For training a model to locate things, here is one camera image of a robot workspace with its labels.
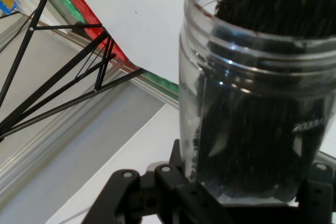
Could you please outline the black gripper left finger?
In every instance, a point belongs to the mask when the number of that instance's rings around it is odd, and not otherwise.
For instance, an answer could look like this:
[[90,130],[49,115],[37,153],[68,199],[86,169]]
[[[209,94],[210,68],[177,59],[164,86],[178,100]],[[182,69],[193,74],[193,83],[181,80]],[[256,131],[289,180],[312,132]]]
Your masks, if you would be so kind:
[[114,172],[82,223],[141,223],[156,215],[161,223],[221,223],[222,207],[198,183],[182,173],[180,142],[168,163],[140,175],[133,169]]

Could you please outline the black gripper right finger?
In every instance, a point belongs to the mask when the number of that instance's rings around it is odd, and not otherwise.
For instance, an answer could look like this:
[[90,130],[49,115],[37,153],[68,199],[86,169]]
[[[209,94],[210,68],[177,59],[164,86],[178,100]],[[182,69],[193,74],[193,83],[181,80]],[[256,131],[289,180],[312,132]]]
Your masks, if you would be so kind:
[[318,154],[297,194],[300,223],[333,223],[335,160]]

